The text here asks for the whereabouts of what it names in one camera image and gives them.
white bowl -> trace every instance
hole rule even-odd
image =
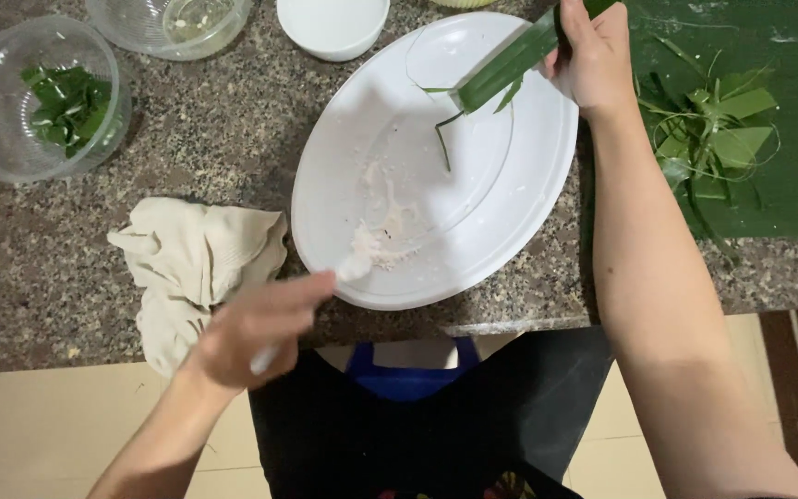
[[[330,62],[350,61],[378,40],[390,0],[277,0],[282,29],[303,50]]]

hand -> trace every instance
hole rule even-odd
[[[562,0],[562,28],[571,44],[571,62],[559,50],[547,55],[547,77],[567,72],[582,115],[590,120],[638,114],[629,61],[627,7],[618,2],[590,20],[581,0]]]
[[[242,289],[216,312],[181,366],[228,391],[255,390],[290,371],[297,361],[297,336],[313,327],[316,307],[334,291],[334,273]],[[255,375],[251,360],[278,347],[269,369]]]

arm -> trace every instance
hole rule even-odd
[[[242,291],[217,312],[89,499],[183,497],[217,419],[239,393],[294,368],[296,336],[312,326],[316,306],[333,289],[332,273],[315,274]],[[251,358],[274,344],[280,348],[270,368],[254,375]]]
[[[713,282],[654,159],[624,5],[591,23],[579,0],[563,0],[562,26],[596,148],[599,315],[665,492],[798,496],[798,468],[755,424],[763,420],[732,359]]]

water in bowl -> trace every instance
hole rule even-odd
[[[174,0],[169,2],[162,18],[165,36],[172,43],[183,43],[204,36],[224,20],[234,5],[232,0]],[[206,43],[223,43],[218,34]]]

yellow container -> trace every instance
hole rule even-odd
[[[459,7],[461,9],[476,9],[482,6],[487,6],[495,2],[495,0],[433,0],[440,6],[446,7]]]

